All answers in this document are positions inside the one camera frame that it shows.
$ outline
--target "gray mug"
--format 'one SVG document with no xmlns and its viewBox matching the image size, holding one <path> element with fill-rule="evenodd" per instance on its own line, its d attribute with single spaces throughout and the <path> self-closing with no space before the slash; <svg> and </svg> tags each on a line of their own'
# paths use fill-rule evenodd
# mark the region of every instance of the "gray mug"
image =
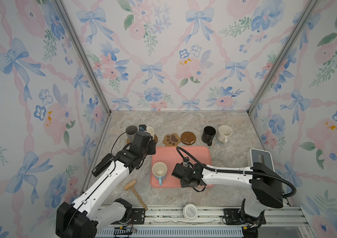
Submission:
<svg viewBox="0 0 337 238">
<path fill-rule="evenodd" d="M 137 131 L 138 131 L 138 127 L 136 127 L 136 126 L 126 127 L 125 132 L 126 132 L 127 138 L 129 139 L 130 142 L 133 142 L 134 136 L 137 133 Z"/>
</svg>

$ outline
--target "cream mug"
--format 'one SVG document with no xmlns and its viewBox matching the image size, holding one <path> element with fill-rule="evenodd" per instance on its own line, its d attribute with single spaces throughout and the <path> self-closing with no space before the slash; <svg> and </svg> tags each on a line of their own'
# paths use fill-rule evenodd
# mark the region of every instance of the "cream mug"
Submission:
<svg viewBox="0 0 337 238">
<path fill-rule="evenodd" d="M 232 136 L 233 131 L 229 126 L 220 126 L 216 133 L 216 140 L 222 144 L 228 143 L 228 138 Z"/>
</svg>

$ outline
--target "round container lid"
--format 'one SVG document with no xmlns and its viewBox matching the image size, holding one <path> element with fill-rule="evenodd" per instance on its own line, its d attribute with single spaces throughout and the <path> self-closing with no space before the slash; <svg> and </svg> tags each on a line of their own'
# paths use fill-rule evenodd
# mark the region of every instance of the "round container lid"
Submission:
<svg viewBox="0 0 337 238">
<path fill-rule="evenodd" d="M 197 214 L 198 214 L 198 211 L 195 205 L 189 203 L 184 206 L 183 215 L 187 220 L 189 221 L 195 220 L 197 218 Z"/>
</svg>

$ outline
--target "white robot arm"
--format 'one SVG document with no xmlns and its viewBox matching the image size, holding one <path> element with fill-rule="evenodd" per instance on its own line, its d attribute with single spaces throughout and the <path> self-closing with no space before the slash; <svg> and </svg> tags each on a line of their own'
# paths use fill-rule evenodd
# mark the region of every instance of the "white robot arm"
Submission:
<svg viewBox="0 0 337 238">
<path fill-rule="evenodd" d="M 119 221 L 128 223 L 132 205 L 119 198 L 112 205 L 99 210 L 99 207 L 134 169 L 139 169 L 147 155 L 154 155 L 156 143 L 146 131 L 138 131 L 133 143 L 127 144 L 115 156 L 108 154 L 93 169 L 98 176 L 105 173 L 80 197 L 71 204 L 63 202 L 57 209 L 56 235 L 61 238 L 93 238 L 97 229 Z"/>
<path fill-rule="evenodd" d="M 108 154 L 92 171 L 97 176 L 105 170 L 105 173 L 79 198 L 71 204 L 64 202 L 57 210 L 56 234 L 61 238 L 95 237 L 97 230 L 120 222 L 128 224 L 131 219 L 132 205 L 119 198 L 104 209 L 99 210 L 104 200 L 113 189 L 126 178 L 133 169 L 139 169 L 148 154 L 155 154 L 155 142 L 149 133 L 138 131 L 129 150 L 119 151 L 116 156 Z M 253 167 L 245 168 L 218 168 L 201 164 L 184 151 L 196 164 L 191 164 L 189 158 L 184 158 L 184 165 L 176 164 L 172 176 L 181 180 L 182 187 L 196 187 L 211 184 L 233 185 L 252 189 L 256 196 L 252 196 L 247 202 L 242 202 L 239 212 L 239 221 L 253 224 L 262 217 L 262 211 L 267 207 L 281 208 L 282 185 L 280 177 L 261 163 L 255 163 Z"/>
</svg>

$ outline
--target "paw-shaped coaster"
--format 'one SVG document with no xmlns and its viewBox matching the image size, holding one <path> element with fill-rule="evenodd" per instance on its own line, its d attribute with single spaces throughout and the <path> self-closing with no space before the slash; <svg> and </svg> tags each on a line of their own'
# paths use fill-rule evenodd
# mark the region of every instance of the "paw-shaped coaster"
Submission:
<svg viewBox="0 0 337 238">
<path fill-rule="evenodd" d="M 166 146 L 177 146 L 180 143 L 180 137 L 174 133 L 171 135 L 165 135 L 163 139 L 163 144 Z"/>
</svg>

